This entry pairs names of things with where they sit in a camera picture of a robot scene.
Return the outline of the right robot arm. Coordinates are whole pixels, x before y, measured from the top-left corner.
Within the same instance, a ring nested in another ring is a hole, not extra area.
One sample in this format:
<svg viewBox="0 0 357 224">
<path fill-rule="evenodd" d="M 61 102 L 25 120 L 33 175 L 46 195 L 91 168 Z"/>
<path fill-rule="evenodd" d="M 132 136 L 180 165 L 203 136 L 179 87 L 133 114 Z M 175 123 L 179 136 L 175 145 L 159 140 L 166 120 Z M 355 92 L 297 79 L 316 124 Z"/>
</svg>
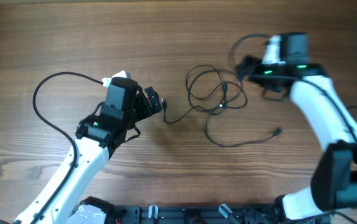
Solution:
<svg viewBox="0 0 357 224">
<path fill-rule="evenodd" d="M 267 40 L 263 58 L 248 55 L 236 72 L 266 91 L 284 91 L 308 120 L 323 152 L 310 185 L 281 198 L 284 220 L 300 223 L 357 208 L 357 122 L 323 67 L 310 62 L 308 35 L 260 37 Z"/>
</svg>

